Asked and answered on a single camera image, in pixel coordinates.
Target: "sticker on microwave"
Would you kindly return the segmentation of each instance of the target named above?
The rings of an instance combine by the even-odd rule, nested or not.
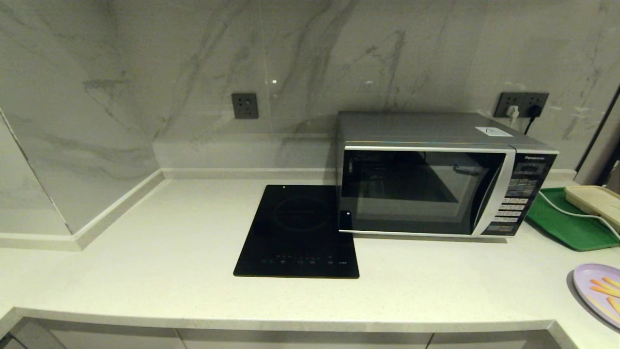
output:
[[[497,127],[476,127],[476,129],[489,137],[512,137],[511,134]]]

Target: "purple plate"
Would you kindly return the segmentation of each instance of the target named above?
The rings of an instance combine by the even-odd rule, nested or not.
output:
[[[607,297],[613,296],[590,289],[590,287],[596,286],[590,281],[592,279],[613,287],[613,285],[603,281],[603,277],[610,278],[620,283],[620,270],[608,265],[588,263],[576,267],[573,272],[573,282],[575,283],[577,292],[579,292],[579,296],[581,296],[586,304],[598,315],[620,329],[620,314],[618,314],[607,301]],[[620,298],[614,298],[616,302],[620,304]]]

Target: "white marble backsplash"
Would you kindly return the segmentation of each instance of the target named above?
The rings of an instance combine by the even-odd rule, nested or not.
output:
[[[491,116],[502,91],[547,91],[530,134],[560,150],[556,167],[575,168],[620,81],[615,0],[113,8],[141,123],[162,166],[311,167],[330,163],[330,145],[317,145],[330,140],[341,110]],[[257,94],[258,120],[233,118],[233,92]]]
[[[69,235],[0,115],[0,233]]]
[[[342,110],[490,117],[503,91],[549,92],[530,135],[572,169],[620,81],[619,18],[615,0],[0,0],[0,106],[72,232],[158,163],[333,167]],[[260,117],[234,119],[231,93]]]
[[[75,233],[157,170],[109,1],[0,1],[0,106]]]

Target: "white power cord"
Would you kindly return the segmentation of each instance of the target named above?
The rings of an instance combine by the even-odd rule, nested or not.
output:
[[[611,232],[616,236],[616,238],[620,241],[620,235],[618,235],[617,231],[615,229],[613,229],[613,227],[607,223],[606,220],[604,220],[602,217],[599,217],[597,215],[589,215],[589,214],[576,214],[576,213],[570,213],[570,212],[566,212],[563,209],[561,209],[560,207],[557,207],[553,202],[551,202],[551,200],[549,200],[542,192],[538,192],[538,195],[540,195],[545,201],[547,201],[547,203],[549,205],[551,205],[551,207],[555,208],[556,210],[560,211],[563,214],[567,214],[567,215],[571,215],[573,217],[581,217],[581,218],[596,218],[598,220],[600,220],[603,224],[605,224],[605,226],[607,228],[609,228],[611,230]]]
[[[510,118],[510,128],[514,129],[516,118],[519,117],[519,106],[510,106],[506,110],[506,115]]]

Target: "green tray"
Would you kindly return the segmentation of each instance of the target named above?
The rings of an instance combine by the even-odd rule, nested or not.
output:
[[[566,201],[564,188],[547,188],[541,192],[564,211],[584,214]],[[599,220],[573,217],[551,207],[537,196],[528,212],[528,221],[576,251],[591,251],[620,245],[618,239]]]

